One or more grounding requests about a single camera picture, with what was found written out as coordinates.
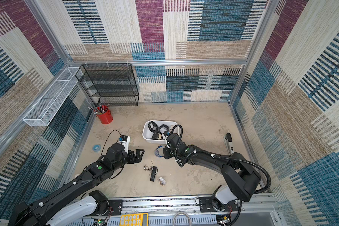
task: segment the concrete floor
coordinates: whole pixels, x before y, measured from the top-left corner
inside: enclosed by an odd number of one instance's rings
[[[146,142],[142,137],[144,124],[148,120],[175,121],[183,127],[182,141],[194,144],[204,150],[218,154],[228,154],[223,136],[231,133],[236,152],[250,160],[240,133],[227,103],[189,103],[171,105],[139,105],[137,107],[110,107],[113,121],[103,125],[96,118],[88,139],[78,159],[73,178],[86,165],[96,161],[100,152],[92,151],[95,144],[103,148],[104,142],[113,129],[131,137],[129,149],[144,149],[142,162],[125,165],[122,173],[113,180],[106,180],[97,186],[107,197],[139,197],[163,195],[211,194],[226,182],[221,174],[204,168],[186,164],[180,168],[174,158],[166,160],[154,155],[158,144]],[[119,134],[114,131],[109,137],[103,153],[117,141]],[[158,167],[155,181],[150,181],[149,172],[144,165]],[[167,184],[161,186],[158,178],[163,177]]]

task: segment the metal mesh rack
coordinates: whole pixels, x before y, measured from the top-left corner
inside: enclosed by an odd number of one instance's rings
[[[95,106],[138,106],[139,93],[131,64],[83,64],[76,78]]]
[[[24,117],[29,126],[48,126],[68,97],[80,75],[79,68],[66,68]]]

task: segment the white plastic bin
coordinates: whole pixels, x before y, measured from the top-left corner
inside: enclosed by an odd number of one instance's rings
[[[154,144],[166,144],[165,140],[151,140],[153,133],[148,128],[148,123],[151,122],[151,121],[156,123],[158,125],[158,127],[160,127],[161,125],[165,124],[169,128],[171,128],[171,125],[173,125],[173,126],[177,125],[177,122],[175,122],[175,121],[149,120],[149,121],[147,121],[145,123],[145,127],[143,128],[142,136],[146,140],[146,142],[154,143]],[[176,127],[174,132],[179,134],[180,133],[180,128]]]

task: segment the white device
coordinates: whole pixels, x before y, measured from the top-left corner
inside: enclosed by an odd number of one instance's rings
[[[92,196],[86,196],[85,198],[59,210],[59,212],[48,220],[47,224],[50,226],[65,226],[78,219],[78,217],[93,213],[95,208],[97,208],[95,198]]]
[[[129,147],[129,142],[131,141],[131,137],[127,136],[127,140],[121,140],[122,138],[119,138],[120,144],[124,146],[124,151],[128,154],[128,147]]]

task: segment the woven fabric wall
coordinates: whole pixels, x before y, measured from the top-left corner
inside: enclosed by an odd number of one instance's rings
[[[0,0],[0,135],[63,65],[24,1]],[[48,127],[25,126],[0,157],[0,225],[58,188],[88,121],[85,99],[77,85]]]
[[[228,101],[242,65],[135,66],[140,103]]]
[[[339,225],[339,1],[281,0],[233,105],[292,225]]]
[[[267,0],[38,0],[73,60],[246,58]]]
[[[58,189],[90,116],[77,84],[48,127],[25,126],[0,158],[0,219]]]
[[[23,0],[0,0],[0,135],[62,67]]]

